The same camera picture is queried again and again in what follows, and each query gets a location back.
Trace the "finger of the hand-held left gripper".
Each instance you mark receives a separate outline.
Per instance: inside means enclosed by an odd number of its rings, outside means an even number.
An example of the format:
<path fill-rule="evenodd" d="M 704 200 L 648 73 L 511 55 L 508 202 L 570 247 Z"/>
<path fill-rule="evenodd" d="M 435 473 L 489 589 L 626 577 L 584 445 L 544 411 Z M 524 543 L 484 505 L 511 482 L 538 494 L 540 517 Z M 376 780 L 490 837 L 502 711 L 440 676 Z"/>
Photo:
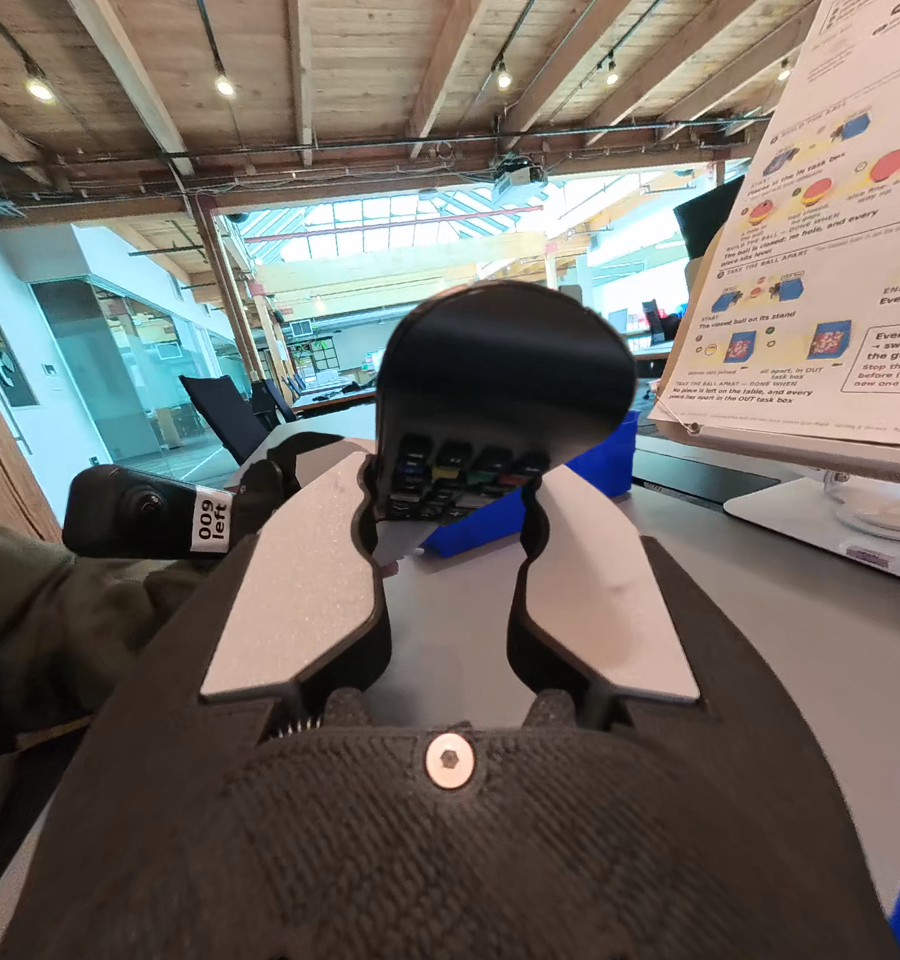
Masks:
<path fill-rule="evenodd" d="M 376 454 L 376 448 L 376 441 L 367 438 L 293 438 L 296 482 L 304 489 L 354 457 L 359 471 Z"/>
<path fill-rule="evenodd" d="M 399 562 L 414 556 L 423 543 L 436 531 L 436 523 L 419 520 L 382 520 L 376 526 L 377 545 L 373 560 L 382 576 L 394 576 Z"/>

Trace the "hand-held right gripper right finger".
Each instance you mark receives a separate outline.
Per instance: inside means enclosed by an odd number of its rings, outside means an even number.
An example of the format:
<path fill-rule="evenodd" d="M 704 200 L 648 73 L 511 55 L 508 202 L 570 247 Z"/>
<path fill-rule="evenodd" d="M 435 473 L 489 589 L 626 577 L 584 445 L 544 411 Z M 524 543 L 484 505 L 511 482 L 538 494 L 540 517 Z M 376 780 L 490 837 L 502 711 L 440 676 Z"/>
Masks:
<path fill-rule="evenodd" d="M 526 559 L 515 585 L 508 658 L 522 682 L 695 703 L 696 677 L 636 527 L 566 466 L 526 498 Z"/>

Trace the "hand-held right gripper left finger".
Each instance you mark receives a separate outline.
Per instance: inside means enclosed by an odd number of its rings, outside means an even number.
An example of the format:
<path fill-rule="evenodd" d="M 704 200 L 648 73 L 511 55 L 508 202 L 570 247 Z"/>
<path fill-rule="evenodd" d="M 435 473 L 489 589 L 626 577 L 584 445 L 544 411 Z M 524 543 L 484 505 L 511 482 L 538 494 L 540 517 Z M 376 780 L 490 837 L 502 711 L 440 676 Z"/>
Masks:
<path fill-rule="evenodd" d="M 367 451 L 348 451 L 275 510 L 253 544 L 200 688 L 206 702 L 322 702 L 383 676 L 392 638 Z"/>

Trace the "black remote control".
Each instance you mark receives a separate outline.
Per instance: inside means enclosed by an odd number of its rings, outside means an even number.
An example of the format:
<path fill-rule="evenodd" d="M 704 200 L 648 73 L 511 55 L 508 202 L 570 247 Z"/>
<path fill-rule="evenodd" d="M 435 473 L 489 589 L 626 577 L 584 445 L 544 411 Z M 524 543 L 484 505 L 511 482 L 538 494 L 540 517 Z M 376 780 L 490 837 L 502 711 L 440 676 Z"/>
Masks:
<path fill-rule="evenodd" d="M 518 281 L 434 296 L 392 333 L 376 384 L 375 509 L 451 525 L 606 441 L 638 384 L 621 335 Z"/>

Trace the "black office chair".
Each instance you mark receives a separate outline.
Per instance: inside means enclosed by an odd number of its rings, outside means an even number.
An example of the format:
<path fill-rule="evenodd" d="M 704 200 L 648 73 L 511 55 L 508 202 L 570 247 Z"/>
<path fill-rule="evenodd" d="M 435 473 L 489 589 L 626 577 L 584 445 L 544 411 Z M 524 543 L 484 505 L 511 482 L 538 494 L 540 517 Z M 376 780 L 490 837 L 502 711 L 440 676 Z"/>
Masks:
<path fill-rule="evenodd" d="M 180 374 L 178 379 L 216 437 L 237 464 L 244 465 L 267 439 L 268 430 L 232 378 Z"/>
<path fill-rule="evenodd" d="M 250 405 L 254 416 L 269 431 L 279 424 L 293 424 L 298 420 L 280 389 L 269 378 L 253 383 Z"/>

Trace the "wide wooden pillar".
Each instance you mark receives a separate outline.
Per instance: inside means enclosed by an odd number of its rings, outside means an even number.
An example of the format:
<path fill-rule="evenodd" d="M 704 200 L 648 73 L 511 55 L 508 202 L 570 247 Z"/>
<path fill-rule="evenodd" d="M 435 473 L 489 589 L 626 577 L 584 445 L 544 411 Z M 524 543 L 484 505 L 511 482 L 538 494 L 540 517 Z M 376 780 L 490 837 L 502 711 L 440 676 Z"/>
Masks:
<path fill-rule="evenodd" d="M 43 542 L 62 540 L 57 517 L 1 413 L 0 525 Z"/>

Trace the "black desk mat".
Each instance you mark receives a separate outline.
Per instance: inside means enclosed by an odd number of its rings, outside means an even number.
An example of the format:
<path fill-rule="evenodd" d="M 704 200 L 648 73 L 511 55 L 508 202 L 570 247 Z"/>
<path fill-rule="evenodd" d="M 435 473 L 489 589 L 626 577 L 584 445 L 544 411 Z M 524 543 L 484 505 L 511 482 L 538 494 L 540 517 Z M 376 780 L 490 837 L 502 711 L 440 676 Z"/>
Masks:
<path fill-rule="evenodd" d="M 720 510 L 729 500 L 775 487 L 781 480 L 737 465 L 701 460 L 688 447 L 638 434 L 632 482 L 647 491 Z"/>

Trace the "instruction sheet on board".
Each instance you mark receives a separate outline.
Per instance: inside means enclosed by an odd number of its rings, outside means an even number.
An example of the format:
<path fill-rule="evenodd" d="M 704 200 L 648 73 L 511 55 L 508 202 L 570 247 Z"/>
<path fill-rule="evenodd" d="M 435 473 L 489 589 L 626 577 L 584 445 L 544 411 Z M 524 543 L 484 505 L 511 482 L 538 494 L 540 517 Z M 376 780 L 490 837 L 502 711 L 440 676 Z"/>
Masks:
<path fill-rule="evenodd" d="M 668 439 L 900 481 L 900 224 L 701 259 L 651 417 Z"/>

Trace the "ceiling projector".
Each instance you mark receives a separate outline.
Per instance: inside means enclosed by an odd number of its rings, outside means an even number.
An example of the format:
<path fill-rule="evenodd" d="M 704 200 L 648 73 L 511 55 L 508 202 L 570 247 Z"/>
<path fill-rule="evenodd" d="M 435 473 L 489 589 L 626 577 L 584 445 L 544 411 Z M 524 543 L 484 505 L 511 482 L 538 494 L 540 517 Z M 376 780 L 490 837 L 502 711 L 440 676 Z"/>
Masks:
<path fill-rule="evenodd" d="M 490 202 L 494 210 L 524 208 L 547 198 L 547 170 L 526 155 L 502 158 L 491 172 Z"/>

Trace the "black divider panel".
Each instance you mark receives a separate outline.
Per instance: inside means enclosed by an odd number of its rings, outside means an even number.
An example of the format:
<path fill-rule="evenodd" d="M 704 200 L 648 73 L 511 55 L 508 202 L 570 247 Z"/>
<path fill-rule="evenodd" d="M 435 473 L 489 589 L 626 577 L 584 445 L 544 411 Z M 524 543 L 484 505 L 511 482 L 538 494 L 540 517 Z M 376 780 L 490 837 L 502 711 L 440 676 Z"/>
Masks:
<path fill-rule="evenodd" d="M 737 176 L 673 208 L 689 260 L 703 258 L 726 223 L 743 183 L 744 177 Z"/>

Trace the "printed instruction sheet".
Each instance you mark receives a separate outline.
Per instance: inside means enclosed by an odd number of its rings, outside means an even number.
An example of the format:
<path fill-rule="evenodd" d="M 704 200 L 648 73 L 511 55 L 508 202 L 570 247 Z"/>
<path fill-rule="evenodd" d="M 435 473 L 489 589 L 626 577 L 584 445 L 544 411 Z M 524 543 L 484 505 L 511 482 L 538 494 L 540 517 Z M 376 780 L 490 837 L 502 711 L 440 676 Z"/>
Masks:
<path fill-rule="evenodd" d="M 900 446 L 900 2 L 821 2 L 660 423 Z"/>

